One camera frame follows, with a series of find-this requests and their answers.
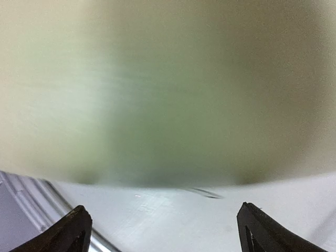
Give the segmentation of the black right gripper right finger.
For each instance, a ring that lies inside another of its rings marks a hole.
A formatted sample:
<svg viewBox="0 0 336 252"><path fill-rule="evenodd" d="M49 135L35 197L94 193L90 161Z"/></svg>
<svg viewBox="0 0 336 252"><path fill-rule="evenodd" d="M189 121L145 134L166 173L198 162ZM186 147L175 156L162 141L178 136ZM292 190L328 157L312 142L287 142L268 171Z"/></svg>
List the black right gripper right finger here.
<svg viewBox="0 0 336 252"><path fill-rule="evenodd" d="M324 251L284 228L252 203L242 204L237 224L242 251Z"/></svg>

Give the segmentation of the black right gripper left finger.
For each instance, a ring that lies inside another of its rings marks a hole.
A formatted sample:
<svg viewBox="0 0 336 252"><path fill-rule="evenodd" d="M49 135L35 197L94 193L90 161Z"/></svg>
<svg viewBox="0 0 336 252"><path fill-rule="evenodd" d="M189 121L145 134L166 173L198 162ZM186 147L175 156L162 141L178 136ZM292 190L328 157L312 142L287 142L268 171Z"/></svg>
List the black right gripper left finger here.
<svg viewBox="0 0 336 252"><path fill-rule="evenodd" d="M88 252L91 232L92 218L84 206L78 205L46 231L10 252Z"/></svg>

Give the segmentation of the pale green hard-shell suitcase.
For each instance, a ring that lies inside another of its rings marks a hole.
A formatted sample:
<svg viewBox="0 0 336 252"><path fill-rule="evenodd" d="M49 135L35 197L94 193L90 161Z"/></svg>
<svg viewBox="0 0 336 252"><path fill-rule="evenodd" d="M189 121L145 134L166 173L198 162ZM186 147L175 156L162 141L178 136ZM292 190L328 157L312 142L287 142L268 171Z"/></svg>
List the pale green hard-shell suitcase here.
<svg viewBox="0 0 336 252"><path fill-rule="evenodd" d="M335 168L335 1L1 1L1 170L127 187Z"/></svg>

